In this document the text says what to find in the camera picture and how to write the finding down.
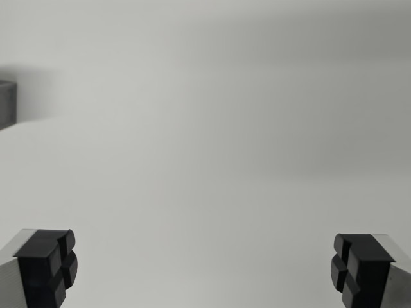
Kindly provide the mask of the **gripper left finger with black rubber pad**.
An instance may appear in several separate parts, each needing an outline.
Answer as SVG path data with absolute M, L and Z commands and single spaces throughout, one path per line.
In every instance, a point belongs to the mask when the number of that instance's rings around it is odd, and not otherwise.
M 22 229 L 1 248 L 1 307 L 61 307 L 75 282 L 72 230 Z

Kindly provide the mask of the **gripper right finger with black rubber pad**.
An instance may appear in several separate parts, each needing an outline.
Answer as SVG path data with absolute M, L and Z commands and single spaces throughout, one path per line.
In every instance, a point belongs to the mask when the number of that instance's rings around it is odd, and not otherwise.
M 337 234 L 331 280 L 345 307 L 410 307 L 410 256 L 387 234 Z

